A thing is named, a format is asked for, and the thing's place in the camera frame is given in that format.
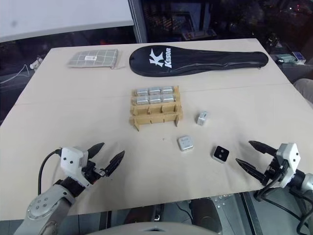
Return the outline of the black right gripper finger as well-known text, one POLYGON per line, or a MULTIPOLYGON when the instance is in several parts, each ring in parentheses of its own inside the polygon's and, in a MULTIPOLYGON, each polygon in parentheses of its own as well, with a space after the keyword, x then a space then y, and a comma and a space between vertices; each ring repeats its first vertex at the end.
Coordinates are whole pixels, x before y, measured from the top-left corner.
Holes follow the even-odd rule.
POLYGON ((259 141, 248 141, 248 143, 257 151, 263 153, 263 154, 269 154, 273 157, 276 157, 277 149, 259 142, 259 141))
POLYGON ((247 172, 249 175, 251 175, 252 177, 257 179, 262 185, 265 186, 267 184, 266 175, 259 172, 256 169, 256 167, 254 167, 253 165, 249 164, 248 162, 240 160, 238 158, 236 158, 235 160, 245 172, 247 172))

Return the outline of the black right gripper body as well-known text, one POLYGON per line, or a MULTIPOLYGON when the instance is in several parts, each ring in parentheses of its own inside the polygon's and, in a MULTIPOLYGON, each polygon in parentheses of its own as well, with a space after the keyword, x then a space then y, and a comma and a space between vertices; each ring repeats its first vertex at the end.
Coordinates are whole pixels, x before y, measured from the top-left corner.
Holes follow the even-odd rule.
POLYGON ((274 181, 275 179, 278 179, 280 181, 284 174, 285 159, 283 159, 282 157, 274 157, 264 172, 264 186, 267 185, 269 180, 274 181))

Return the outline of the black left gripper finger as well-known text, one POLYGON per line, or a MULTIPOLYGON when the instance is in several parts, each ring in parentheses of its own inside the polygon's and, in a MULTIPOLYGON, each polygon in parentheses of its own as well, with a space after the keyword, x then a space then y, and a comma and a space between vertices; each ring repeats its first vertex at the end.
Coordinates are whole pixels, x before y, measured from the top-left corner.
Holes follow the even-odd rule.
POLYGON ((109 177, 120 165, 125 155, 125 151, 116 154, 110 161, 109 165, 104 169, 105 176, 109 177))
POLYGON ((96 156, 104 145, 105 145, 105 143, 101 142, 101 143, 95 144, 91 148, 89 148, 87 150, 87 152, 88 152, 88 159, 92 159, 94 156, 96 156))

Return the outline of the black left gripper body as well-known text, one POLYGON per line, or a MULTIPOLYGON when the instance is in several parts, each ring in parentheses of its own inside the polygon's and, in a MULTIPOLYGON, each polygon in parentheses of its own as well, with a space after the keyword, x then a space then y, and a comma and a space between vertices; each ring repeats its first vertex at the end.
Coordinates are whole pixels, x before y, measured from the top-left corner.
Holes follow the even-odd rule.
POLYGON ((84 187, 91 187, 97 180, 101 177, 105 177, 108 175, 109 166, 106 168, 97 168, 96 163, 87 160, 87 164, 82 168, 82 175, 84 179, 86 179, 86 183, 84 183, 84 187))

